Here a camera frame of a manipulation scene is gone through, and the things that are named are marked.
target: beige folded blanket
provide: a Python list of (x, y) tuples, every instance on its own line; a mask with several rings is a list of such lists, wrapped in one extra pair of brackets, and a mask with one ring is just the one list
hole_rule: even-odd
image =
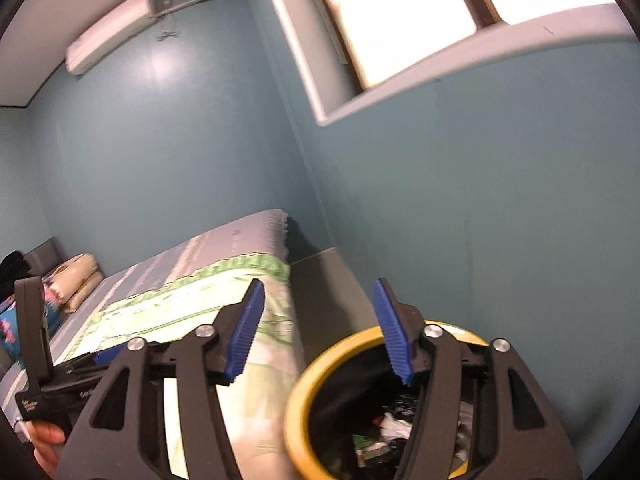
[(66, 303), (96, 270), (98, 265), (90, 254), (74, 256), (53, 271), (49, 277), (51, 290), (60, 303)]
[(95, 287), (100, 285), (100, 282), (104, 279), (104, 276), (101, 272), (94, 272), (89, 279), (86, 280), (82, 286), (78, 289), (78, 291), (71, 297), (69, 301), (62, 307), (62, 311), (66, 314), (70, 314), (71, 312), (75, 312), (80, 308), (82, 302), (89, 297)]

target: headboard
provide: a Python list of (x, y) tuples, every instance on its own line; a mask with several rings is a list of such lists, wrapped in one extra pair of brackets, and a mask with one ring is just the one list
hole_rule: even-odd
[(60, 240), (56, 237), (49, 238), (34, 250), (29, 251), (24, 255), (24, 259), (31, 267), (31, 273), (38, 276), (46, 276), (57, 266), (68, 260)]

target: blue wall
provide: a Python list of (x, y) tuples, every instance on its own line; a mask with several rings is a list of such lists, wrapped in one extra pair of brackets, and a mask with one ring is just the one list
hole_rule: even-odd
[[(292, 260), (324, 249), (328, 235), (248, 1), (173, 16), (82, 77), (60, 66), (28, 107), (51, 231), (112, 273), (281, 207), (301, 231), (289, 240)], [(178, 37), (157, 40), (174, 25)]]
[(49, 236), (30, 172), (26, 111), (0, 107), (0, 260)]
[(359, 282), (509, 338), (590, 473), (640, 400), (640, 45), (503, 60), (319, 128), (273, 5), (252, 3)]

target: bed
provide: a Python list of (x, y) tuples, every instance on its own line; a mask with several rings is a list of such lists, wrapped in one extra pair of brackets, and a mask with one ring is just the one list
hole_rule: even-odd
[[(53, 336), (53, 359), (61, 362), (135, 335), (158, 341), (180, 337), (238, 301), (258, 277), (265, 285), (265, 312), (245, 372), (229, 388), (219, 388), (220, 402), (243, 477), (263, 479), (270, 471), (268, 478), (295, 478), (282, 441), (282, 415), (303, 357), (288, 287), (286, 225), (283, 211), (262, 211), (106, 278)], [(65, 257), (49, 240), (27, 260), (44, 275)], [(0, 381), (0, 402), (12, 424), (18, 417), (14, 393), (25, 382), (17, 364)], [(175, 382), (167, 381), (168, 449), (172, 472), (187, 478), (175, 390)]]

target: window sill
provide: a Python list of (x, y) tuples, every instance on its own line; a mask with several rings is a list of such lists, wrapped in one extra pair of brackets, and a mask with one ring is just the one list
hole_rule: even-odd
[(315, 1), (271, 1), (319, 126), (332, 124), (421, 84), (499, 59), (590, 41), (638, 41), (616, 4), (565, 10), (517, 25), (499, 23), (480, 30), (356, 94), (326, 25), (314, 7)]

